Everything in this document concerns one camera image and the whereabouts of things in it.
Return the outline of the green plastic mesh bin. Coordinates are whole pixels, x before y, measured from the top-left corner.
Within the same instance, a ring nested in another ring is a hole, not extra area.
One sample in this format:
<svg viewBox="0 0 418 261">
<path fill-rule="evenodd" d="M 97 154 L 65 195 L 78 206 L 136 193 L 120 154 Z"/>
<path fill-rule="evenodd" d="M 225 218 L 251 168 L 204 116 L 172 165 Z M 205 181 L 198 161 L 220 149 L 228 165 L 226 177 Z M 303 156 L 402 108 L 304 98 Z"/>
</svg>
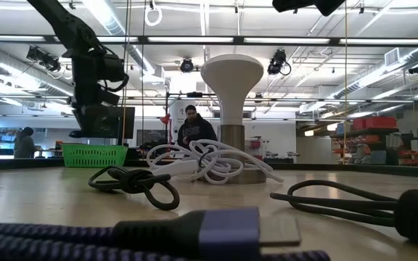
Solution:
<svg viewBox="0 0 418 261">
<path fill-rule="evenodd" d="M 63 144 L 62 156 L 65 167 L 123 166 L 126 146 L 101 146 L 88 144 Z"/>
</svg>

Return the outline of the black monitor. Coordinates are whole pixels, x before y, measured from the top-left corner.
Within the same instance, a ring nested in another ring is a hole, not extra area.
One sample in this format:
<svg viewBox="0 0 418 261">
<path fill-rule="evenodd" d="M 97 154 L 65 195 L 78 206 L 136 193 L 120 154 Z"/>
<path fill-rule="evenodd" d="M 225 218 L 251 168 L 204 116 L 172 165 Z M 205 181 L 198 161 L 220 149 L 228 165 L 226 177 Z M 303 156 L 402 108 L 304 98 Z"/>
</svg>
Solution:
<svg viewBox="0 0 418 261">
<path fill-rule="evenodd" d="M 141 130 L 136 131 L 136 145 L 165 140 L 165 130 Z"/>
</svg>

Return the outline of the person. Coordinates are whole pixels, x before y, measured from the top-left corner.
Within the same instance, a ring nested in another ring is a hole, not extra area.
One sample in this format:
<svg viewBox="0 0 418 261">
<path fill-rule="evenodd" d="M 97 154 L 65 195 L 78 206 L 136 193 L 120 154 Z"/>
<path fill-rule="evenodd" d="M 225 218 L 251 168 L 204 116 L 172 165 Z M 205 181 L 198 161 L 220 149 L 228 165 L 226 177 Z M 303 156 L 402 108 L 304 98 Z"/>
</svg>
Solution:
<svg viewBox="0 0 418 261">
<path fill-rule="evenodd" d="M 217 141 L 213 126 L 197 112 L 195 106 L 188 105 L 185 113 L 187 118 L 178 131 L 177 144 L 179 146 L 188 149 L 191 141 L 200 139 Z"/>
<path fill-rule="evenodd" d="M 33 129 L 25 127 L 17 135 L 14 145 L 14 158 L 15 159 L 30 159 L 34 158 L 35 145 L 33 142 Z"/>
</svg>

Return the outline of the white bulb lamp metal base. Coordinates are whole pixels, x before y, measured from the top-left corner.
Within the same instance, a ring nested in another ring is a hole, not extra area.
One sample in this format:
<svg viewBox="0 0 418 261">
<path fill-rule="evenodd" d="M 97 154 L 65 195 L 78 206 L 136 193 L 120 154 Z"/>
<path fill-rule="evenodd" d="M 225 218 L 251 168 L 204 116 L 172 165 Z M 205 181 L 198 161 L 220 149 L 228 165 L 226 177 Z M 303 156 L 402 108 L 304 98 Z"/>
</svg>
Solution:
<svg viewBox="0 0 418 261">
<path fill-rule="evenodd" d="M 201 76 L 218 97 L 219 141 L 243 152 L 243 107 L 247 95 L 263 77 L 263 65 L 248 55 L 223 54 L 210 58 L 202 66 Z"/>
</svg>

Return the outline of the black linear ceiling light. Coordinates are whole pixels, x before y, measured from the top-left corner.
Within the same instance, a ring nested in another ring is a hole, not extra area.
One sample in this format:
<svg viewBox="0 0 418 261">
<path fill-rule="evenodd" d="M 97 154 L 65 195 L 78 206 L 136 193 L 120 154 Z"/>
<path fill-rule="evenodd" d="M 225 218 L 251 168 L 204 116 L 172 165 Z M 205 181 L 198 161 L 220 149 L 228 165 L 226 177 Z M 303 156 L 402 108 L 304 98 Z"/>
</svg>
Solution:
<svg viewBox="0 0 418 261">
<path fill-rule="evenodd" d="M 330 46 L 330 47 L 414 47 L 418 38 L 340 38 L 340 37 L 264 37 L 264 36 L 99 36 L 108 45 L 126 42 L 138 45 L 214 45 L 214 46 Z"/>
</svg>

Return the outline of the storage shelf rack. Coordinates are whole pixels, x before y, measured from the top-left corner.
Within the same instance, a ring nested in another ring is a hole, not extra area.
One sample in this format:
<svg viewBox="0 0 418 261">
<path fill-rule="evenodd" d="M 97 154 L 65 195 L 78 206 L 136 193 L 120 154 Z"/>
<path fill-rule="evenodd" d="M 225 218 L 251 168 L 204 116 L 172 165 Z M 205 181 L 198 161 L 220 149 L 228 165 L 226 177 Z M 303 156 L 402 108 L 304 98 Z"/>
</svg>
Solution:
<svg viewBox="0 0 418 261">
<path fill-rule="evenodd" d="M 397 128 L 368 128 L 331 135 L 332 153 L 344 165 L 418 165 L 418 138 Z"/>
</svg>

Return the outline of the red storage bins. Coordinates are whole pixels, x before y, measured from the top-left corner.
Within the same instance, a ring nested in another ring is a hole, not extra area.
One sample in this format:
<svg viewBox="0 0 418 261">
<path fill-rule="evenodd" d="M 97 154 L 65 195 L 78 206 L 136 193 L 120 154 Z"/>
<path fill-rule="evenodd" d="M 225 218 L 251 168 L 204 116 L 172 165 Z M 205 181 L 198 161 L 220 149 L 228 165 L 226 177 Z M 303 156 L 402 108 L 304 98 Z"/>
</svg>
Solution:
<svg viewBox="0 0 418 261">
<path fill-rule="evenodd" d="M 394 117 L 386 116 L 358 118 L 353 121 L 354 131 L 369 128 L 397 128 L 397 121 Z"/>
</svg>

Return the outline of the silver ceiling duct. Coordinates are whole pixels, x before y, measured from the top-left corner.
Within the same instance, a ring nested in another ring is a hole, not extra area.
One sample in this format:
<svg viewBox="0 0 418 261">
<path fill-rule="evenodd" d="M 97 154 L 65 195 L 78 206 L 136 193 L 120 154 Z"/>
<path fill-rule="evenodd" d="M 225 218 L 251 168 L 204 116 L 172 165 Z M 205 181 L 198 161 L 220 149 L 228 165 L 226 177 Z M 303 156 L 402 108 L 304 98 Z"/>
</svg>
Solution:
<svg viewBox="0 0 418 261">
<path fill-rule="evenodd" d="M 397 47 L 384 55 L 384 61 L 359 73 L 356 77 L 342 83 L 327 97 L 328 99 L 341 99 L 346 94 L 368 87 L 391 73 L 406 70 L 418 65 L 418 48 Z"/>
<path fill-rule="evenodd" d="M 26 88 L 46 86 L 63 95 L 73 95 L 72 86 L 54 79 L 48 72 L 38 70 L 33 65 L 24 64 L 6 54 L 0 54 L 0 71 L 3 75 L 14 79 L 15 83 L 21 83 Z"/>
</svg>

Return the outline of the black aluminium table frame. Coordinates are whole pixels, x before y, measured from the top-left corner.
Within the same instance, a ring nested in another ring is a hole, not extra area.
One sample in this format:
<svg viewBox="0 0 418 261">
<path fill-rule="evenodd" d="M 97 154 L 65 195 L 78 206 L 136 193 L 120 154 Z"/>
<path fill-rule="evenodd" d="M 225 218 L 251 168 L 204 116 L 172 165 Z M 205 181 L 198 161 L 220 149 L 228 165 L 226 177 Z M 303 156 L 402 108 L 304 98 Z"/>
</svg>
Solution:
<svg viewBox="0 0 418 261">
<path fill-rule="evenodd" d="M 0 170 L 64 167 L 63 159 L 0 159 Z M 361 173 L 378 173 L 418 178 L 418 167 L 392 165 L 326 165 L 326 164 L 292 164 L 271 163 L 273 170 L 314 170 L 314 171 L 351 171 Z"/>
</svg>

